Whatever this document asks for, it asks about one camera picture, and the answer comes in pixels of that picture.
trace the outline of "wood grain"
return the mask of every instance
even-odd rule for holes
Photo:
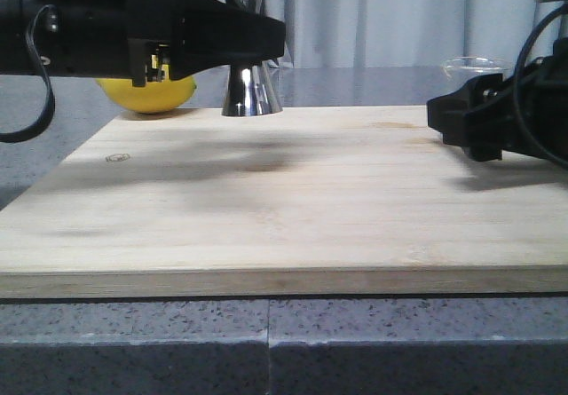
[[[0,212],[0,297],[564,291],[567,187],[424,107],[124,115]]]

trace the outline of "yellow lemon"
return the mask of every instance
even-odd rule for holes
[[[145,87],[132,87],[131,80],[99,78],[97,83],[116,104],[137,113],[163,113],[190,99],[197,87],[193,77],[171,81],[168,66],[164,68],[163,82],[146,83]]]

